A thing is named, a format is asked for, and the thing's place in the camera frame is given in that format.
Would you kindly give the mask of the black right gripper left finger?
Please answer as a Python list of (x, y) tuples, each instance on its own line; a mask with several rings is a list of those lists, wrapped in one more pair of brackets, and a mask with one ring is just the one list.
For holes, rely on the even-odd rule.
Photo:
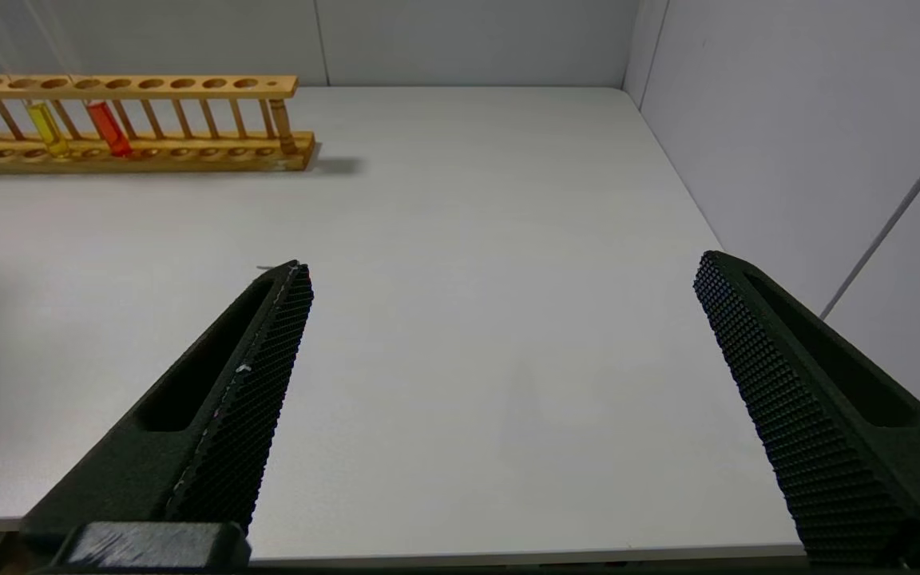
[(314, 299), (292, 260), (256, 277), (23, 518), (57, 552), (93, 521), (251, 527)]

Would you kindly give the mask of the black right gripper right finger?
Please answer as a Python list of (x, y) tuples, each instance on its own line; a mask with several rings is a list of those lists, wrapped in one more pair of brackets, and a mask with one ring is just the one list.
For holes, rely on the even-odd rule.
[(920, 568), (920, 401), (756, 266), (693, 283), (814, 568)]

